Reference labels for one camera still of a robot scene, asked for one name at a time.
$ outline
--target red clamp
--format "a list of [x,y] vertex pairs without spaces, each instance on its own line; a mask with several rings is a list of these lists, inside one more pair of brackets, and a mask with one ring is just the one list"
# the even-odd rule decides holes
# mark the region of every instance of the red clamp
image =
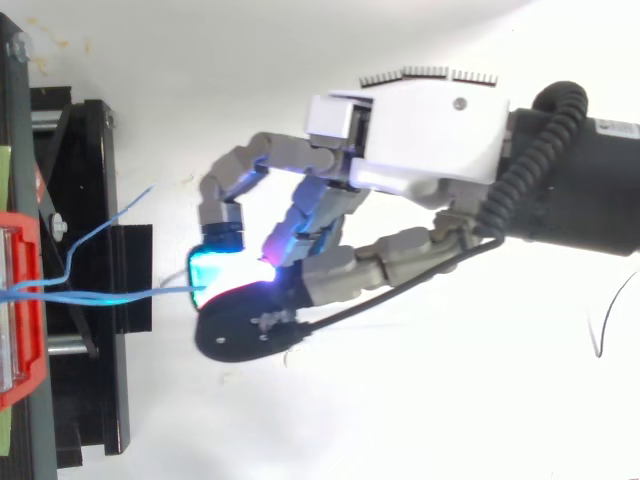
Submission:
[[[0,212],[2,289],[42,278],[39,229],[35,218]],[[39,300],[0,303],[0,410],[25,398],[47,376],[43,311]]]

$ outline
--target red holder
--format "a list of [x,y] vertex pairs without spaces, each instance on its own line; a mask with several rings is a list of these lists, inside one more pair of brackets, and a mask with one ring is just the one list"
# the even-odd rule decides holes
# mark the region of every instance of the red holder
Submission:
[[[2,243],[5,245],[4,252],[0,252],[4,254],[4,259],[0,257],[0,262],[5,262],[6,265],[6,278],[1,281],[7,287],[42,278],[39,228],[38,220],[35,218],[19,213],[0,212],[0,235],[3,235]],[[34,287],[27,291],[39,292],[40,289]],[[12,345],[13,381],[11,388],[4,392],[0,391],[0,410],[25,398],[42,383],[47,375],[43,302],[20,301],[0,304],[0,308],[5,308],[4,305],[6,305],[6,311],[1,313],[6,315],[3,318],[6,318],[10,325],[8,332],[11,335],[11,342],[5,338],[4,348],[6,352],[6,345],[9,343]]]

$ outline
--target black metal frame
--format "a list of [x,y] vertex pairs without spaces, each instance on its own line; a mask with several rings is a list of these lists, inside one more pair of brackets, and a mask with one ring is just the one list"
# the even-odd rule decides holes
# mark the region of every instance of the black metal frame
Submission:
[[[115,215],[117,202],[109,107],[96,100],[55,105],[46,90],[33,91],[32,109],[62,111],[55,131],[34,132],[36,159],[55,205],[51,208],[43,195],[41,236],[49,277],[60,275],[62,255],[78,238]],[[69,225],[60,243],[49,232],[55,212]],[[151,244],[151,226],[113,227],[78,250],[67,288],[150,288]],[[122,453],[130,441],[124,334],[151,330],[151,300],[95,308],[47,304],[47,318],[49,335],[80,332],[88,351],[51,358],[58,468],[81,465],[83,445],[104,444],[107,455]]]
[[[0,14],[0,46],[16,32]],[[40,216],[44,275],[59,276],[71,244],[116,213],[110,110],[98,100],[73,105],[66,87],[30,92],[26,64],[0,50],[0,145],[12,146],[10,205]],[[61,111],[57,128],[32,131],[32,109]],[[40,198],[37,175],[46,184]],[[50,231],[54,213],[69,225],[61,242]],[[151,226],[114,226],[78,250],[62,288],[147,289],[151,268]],[[0,458],[3,479],[54,480],[56,467],[82,464],[81,446],[104,444],[114,455],[130,441],[124,334],[151,331],[151,300],[99,308],[46,304],[46,317],[49,336],[79,334],[87,354],[51,357],[50,378],[14,406],[11,456]]]

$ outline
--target metal rod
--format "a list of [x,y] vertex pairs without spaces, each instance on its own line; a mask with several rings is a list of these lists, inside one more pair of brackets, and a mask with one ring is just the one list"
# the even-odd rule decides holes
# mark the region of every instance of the metal rod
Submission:
[[31,112],[31,128],[34,132],[52,132],[57,128],[61,115],[60,110]]
[[82,355],[87,346],[80,335],[51,335],[49,337],[49,355]]

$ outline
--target blue wire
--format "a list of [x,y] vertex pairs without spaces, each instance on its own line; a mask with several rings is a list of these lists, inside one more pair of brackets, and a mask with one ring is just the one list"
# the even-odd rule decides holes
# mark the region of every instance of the blue wire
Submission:
[[41,292],[23,292],[20,291],[25,288],[33,287],[50,287],[53,285],[60,285],[69,280],[71,275],[71,263],[73,260],[73,254],[80,245],[94,237],[97,233],[101,232],[105,228],[109,227],[122,215],[127,213],[131,207],[138,203],[145,195],[153,190],[156,185],[151,185],[144,192],[142,192],[133,202],[127,205],[122,211],[115,214],[111,219],[104,222],[91,232],[87,233],[84,237],[77,240],[69,249],[67,253],[67,259],[64,269],[64,275],[58,278],[51,278],[47,280],[30,280],[27,282],[20,282],[13,285],[9,290],[0,289],[0,303],[21,301],[21,300],[42,300],[45,302],[55,303],[68,303],[74,305],[84,306],[112,306],[122,305],[125,303],[135,302],[142,300],[143,298],[149,298],[155,295],[166,295],[169,293],[191,293],[197,290],[203,290],[204,287],[171,287],[171,288],[153,288],[151,290],[145,290],[142,292],[132,293],[101,293],[101,292],[85,292],[85,291],[63,291],[53,293],[41,293]]
[[20,300],[44,300],[46,302],[73,303],[86,306],[111,306],[131,303],[143,298],[171,293],[191,292],[191,287],[155,288],[136,293],[96,293],[96,292],[60,292],[60,293],[35,293],[35,292],[11,292],[0,291],[0,303]]
[[23,288],[29,288],[29,287],[51,287],[53,285],[60,285],[62,283],[65,283],[67,280],[69,280],[69,276],[71,275],[71,261],[73,260],[73,254],[78,249],[78,247],[80,245],[82,245],[84,242],[86,242],[87,240],[89,240],[91,237],[95,236],[96,234],[98,234],[99,232],[101,232],[102,230],[104,230],[105,228],[110,226],[113,222],[115,222],[122,215],[127,213],[131,207],[133,207],[136,203],[138,203],[140,200],[142,200],[142,198],[144,198],[144,196],[147,195],[151,190],[156,188],[156,185],[157,184],[151,185],[144,192],[142,192],[138,196],[138,198],[136,198],[133,202],[131,202],[129,205],[127,205],[124,208],[124,210],[116,213],[113,217],[111,217],[109,220],[104,222],[102,225],[100,225],[99,227],[97,227],[94,230],[90,231],[84,237],[82,237],[78,241],[76,241],[76,243],[74,243],[71,246],[71,248],[69,249],[69,252],[67,253],[67,261],[66,261],[66,264],[65,264],[65,267],[64,267],[64,275],[62,275],[61,277],[58,277],[58,278],[51,278],[51,279],[48,279],[48,280],[30,280],[28,282],[16,283],[15,285],[12,285],[9,290],[16,291],[16,290],[22,290]]

